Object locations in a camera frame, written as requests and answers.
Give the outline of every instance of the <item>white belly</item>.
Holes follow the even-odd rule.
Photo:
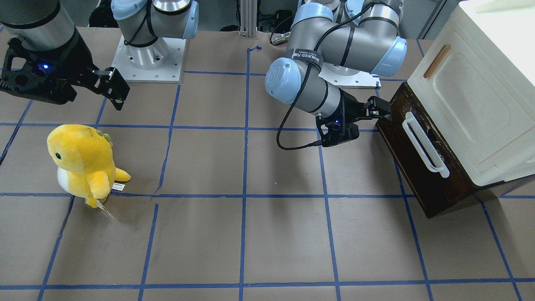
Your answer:
[[[58,183],[66,192],[69,192],[67,171],[61,167],[58,167]]]

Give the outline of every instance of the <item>white drawer handle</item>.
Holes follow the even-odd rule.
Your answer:
[[[407,136],[409,136],[410,141],[412,142],[412,145],[416,148],[416,151],[420,155],[420,158],[422,158],[422,161],[424,161],[425,166],[429,171],[432,172],[439,172],[442,178],[449,177],[449,170],[444,164],[444,161],[440,158],[439,154],[437,153],[437,150],[433,147],[433,144],[431,144],[431,141],[425,134],[424,130],[412,114],[412,112],[407,112],[405,114],[405,120],[403,121],[403,129],[405,130],[405,133],[407,133]],[[427,153],[429,154],[429,157],[431,157],[431,161],[429,161],[429,158],[425,154],[422,146],[425,148]]]

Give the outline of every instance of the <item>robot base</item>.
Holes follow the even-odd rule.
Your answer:
[[[345,67],[323,63],[319,77],[339,88],[347,89],[375,89],[381,87],[381,81],[377,75],[364,71],[357,71]]]
[[[184,66],[184,53],[186,40],[163,37],[171,54],[161,66],[154,69],[142,69],[130,62],[130,53],[124,44],[124,37],[121,36],[119,46],[115,52],[112,66],[117,68],[124,79],[128,82],[161,82],[179,84],[182,68]]]

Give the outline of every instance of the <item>toy arm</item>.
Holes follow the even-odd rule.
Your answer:
[[[87,183],[91,187],[91,194],[95,199],[103,199],[110,193],[110,181],[103,171],[92,172],[87,175]]]

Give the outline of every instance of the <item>white mounting plate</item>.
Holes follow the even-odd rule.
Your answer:
[[[156,69],[139,69],[130,62],[124,44],[124,37],[121,36],[119,46],[113,58],[112,67],[119,70],[123,78],[128,82],[163,82],[180,83],[182,67],[184,62],[184,51],[186,40],[163,37],[169,46],[169,52],[173,55],[167,63]]]
[[[347,89],[375,89],[381,87],[381,81],[378,76],[374,76],[364,71],[352,76],[344,76],[334,73],[327,66],[322,67],[319,77],[330,82],[339,88]]]

